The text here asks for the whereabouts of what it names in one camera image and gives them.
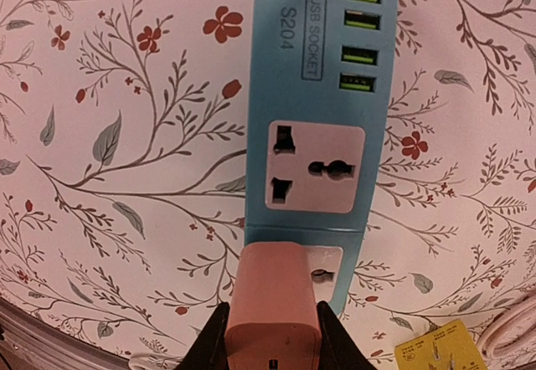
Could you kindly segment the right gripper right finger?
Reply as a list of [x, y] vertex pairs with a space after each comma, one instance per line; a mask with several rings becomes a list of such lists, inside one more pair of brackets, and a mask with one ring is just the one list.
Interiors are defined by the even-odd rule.
[[360, 352], [343, 324], [326, 301], [317, 304], [322, 343], [320, 370], [375, 370], [376, 367]]

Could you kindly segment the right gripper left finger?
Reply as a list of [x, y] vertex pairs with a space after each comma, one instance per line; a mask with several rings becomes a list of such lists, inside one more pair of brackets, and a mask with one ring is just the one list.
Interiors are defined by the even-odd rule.
[[218, 304], [197, 339], [175, 370], [229, 369], [224, 334], [229, 318], [229, 303]]

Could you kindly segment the pink plug adapter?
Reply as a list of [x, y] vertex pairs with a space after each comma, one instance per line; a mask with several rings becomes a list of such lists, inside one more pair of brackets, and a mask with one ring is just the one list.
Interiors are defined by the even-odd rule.
[[318, 368], [322, 334], [303, 246], [244, 247], [224, 341], [231, 369]]

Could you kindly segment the teal power strip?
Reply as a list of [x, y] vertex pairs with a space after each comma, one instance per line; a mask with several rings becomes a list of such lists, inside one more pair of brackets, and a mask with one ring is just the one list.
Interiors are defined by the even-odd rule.
[[363, 242], [384, 143], [398, 0], [254, 0], [245, 242], [319, 249], [336, 313]]

